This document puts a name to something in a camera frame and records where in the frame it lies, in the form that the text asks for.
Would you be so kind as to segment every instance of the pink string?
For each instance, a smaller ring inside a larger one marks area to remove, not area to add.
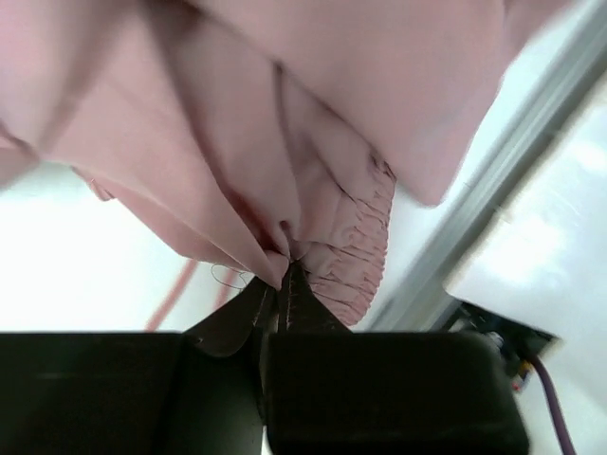
[[[173,286],[173,289],[171,289],[171,292],[169,292],[164,301],[152,314],[152,317],[148,320],[147,324],[145,324],[146,332],[153,332],[157,330],[162,322],[164,322],[164,319],[166,319],[173,308],[175,308],[177,301],[192,279],[193,273],[196,271],[197,267],[198,261],[195,261],[194,259],[190,259],[186,262]]]
[[[175,282],[173,289],[164,299],[164,301],[158,306],[155,312],[152,314],[152,317],[148,320],[147,324],[145,324],[146,332],[154,332],[158,330],[158,327],[162,325],[164,320],[169,316],[169,313],[173,311],[175,306],[177,305],[177,301],[183,294],[183,291],[186,289],[190,281],[192,280],[193,273],[196,271],[198,267],[198,261],[194,259],[190,259],[186,262],[177,281]],[[215,298],[215,303],[213,305],[212,311],[215,311],[221,308],[227,301],[230,296],[231,289],[234,288],[236,278],[238,277],[238,272],[231,268],[226,270],[224,275],[224,280],[221,282],[222,286]]]

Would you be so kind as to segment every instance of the white surface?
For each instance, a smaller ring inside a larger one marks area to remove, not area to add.
[[[455,297],[562,337],[547,361],[580,454],[607,453],[607,76],[447,282]],[[559,453],[538,384],[534,453]]]
[[[118,202],[99,201],[59,166],[4,190],[0,219],[0,331],[142,330],[185,263]],[[162,328],[204,318],[219,288],[201,264]]]
[[[443,203],[436,208],[419,206],[404,192],[396,194],[390,225],[386,274],[374,305],[358,325],[364,330],[379,308],[396,291],[404,277],[423,254],[434,233],[449,218],[460,198],[466,194],[479,167],[490,159],[493,147],[510,122],[524,107],[526,98],[542,83],[561,50],[583,27],[603,0],[579,0],[576,5],[546,27],[527,45],[508,69],[497,100],[488,111],[466,160]]]

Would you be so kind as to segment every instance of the pink cloth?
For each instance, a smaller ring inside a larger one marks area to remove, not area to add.
[[[395,182],[440,202],[563,3],[0,0],[0,183],[68,164],[185,256],[275,287],[301,259],[353,324]]]

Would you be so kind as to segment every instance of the pink garment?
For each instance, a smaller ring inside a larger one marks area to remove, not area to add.
[[[440,202],[564,3],[0,0],[0,183],[68,164],[180,254],[275,287],[301,259],[353,324],[395,182]]]

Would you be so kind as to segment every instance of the metal frame bar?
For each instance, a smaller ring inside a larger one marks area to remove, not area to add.
[[[607,2],[602,2],[369,330],[433,330],[449,318],[458,302],[445,292],[447,275],[606,70]]]

